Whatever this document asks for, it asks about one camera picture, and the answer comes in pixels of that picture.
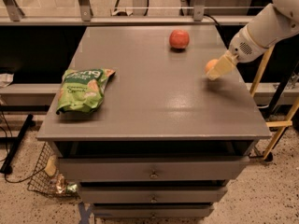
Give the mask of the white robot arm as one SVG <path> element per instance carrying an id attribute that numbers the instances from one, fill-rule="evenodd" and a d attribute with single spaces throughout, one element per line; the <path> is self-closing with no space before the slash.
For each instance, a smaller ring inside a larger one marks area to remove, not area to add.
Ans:
<path id="1" fill-rule="evenodd" d="M 239 63 L 249 63 L 277 42 L 299 34 L 299 0 L 272 0 L 233 37 L 227 51 L 206 64 L 206 76 L 215 80 Z"/>

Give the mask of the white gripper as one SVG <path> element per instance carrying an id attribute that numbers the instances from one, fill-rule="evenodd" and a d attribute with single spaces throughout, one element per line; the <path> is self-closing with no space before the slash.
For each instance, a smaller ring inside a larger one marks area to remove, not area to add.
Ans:
<path id="1" fill-rule="evenodd" d="M 267 46 L 253 37 L 247 26 L 241 28 L 232 38 L 228 50 L 220 56 L 218 62 L 206 76 L 215 80 L 235 69 L 237 63 L 249 63 L 263 55 Z"/>

